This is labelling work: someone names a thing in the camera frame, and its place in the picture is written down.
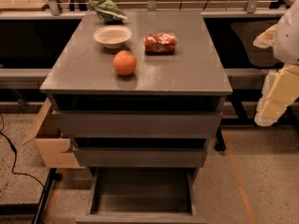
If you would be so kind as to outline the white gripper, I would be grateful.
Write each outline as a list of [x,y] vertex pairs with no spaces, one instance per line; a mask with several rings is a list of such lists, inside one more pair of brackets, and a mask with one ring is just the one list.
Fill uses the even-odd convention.
[[264,80],[262,97],[258,102],[254,121],[257,125],[273,125],[299,97],[299,0],[278,21],[258,35],[253,45],[273,47],[274,57],[285,64],[270,70]]

